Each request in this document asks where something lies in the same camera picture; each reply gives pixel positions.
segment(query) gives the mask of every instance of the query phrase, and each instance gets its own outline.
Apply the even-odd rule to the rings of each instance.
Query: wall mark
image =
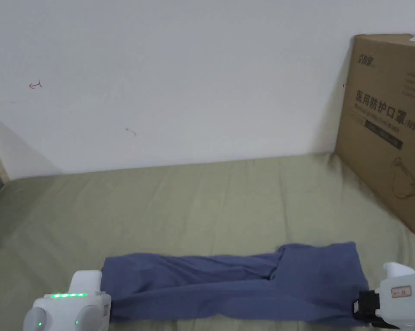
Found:
[[[135,133],[135,131],[131,130],[130,128],[126,128],[125,130],[131,132],[134,135],[134,137],[137,136],[137,133]]]
[[[40,87],[42,87],[42,85],[41,85],[41,80],[39,79],[39,84],[36,84],[36,85],[32,85],[32,83],[31,84],[29,84],[28,85],[28,87],[30,88],[30,89],[32,89],[32,90],[35,90],[35,87],[36,86],[40,86]]]

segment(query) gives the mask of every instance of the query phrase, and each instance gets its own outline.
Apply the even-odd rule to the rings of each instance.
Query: green led light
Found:
[[[59,293],[59,294],[53,294],[51,297],[54,299],[60,298],[60,297],[86,297],[87,293]]]

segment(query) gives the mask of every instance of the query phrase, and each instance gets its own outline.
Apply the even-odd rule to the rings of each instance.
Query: green bedsheet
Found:
[[[0,193],[0,330],[105,257],[272,253],[355,241],[375,288],[384,262],[415,268],[415,236],[336,155],[26,178]],[[306,330],[273,321],[144,321],[110,330]]]

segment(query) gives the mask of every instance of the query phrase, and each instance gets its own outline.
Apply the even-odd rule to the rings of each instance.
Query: bed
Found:
[[[415,269],[415,235],[335,154],[126,169],[7,183],[0,192],[0,330],[107,256],[272,253],[355,241],[371,287]],[[307,330],[302,323],[141,321],[110,330]]]

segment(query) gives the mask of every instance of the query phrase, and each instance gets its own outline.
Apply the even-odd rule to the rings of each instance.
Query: red pen mark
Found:
[[[40,87],[42,87],[40,79],[39,79],[39,84],[32,85],[32,83],[31,83],[31,84],[29,84],[28,86],[29,86],[29,88],[30,88],[30,89],[32,89],[32,90],[35,90],[35,88],[34,88],[34,87],[36,87],[36,86],[40,86]]]

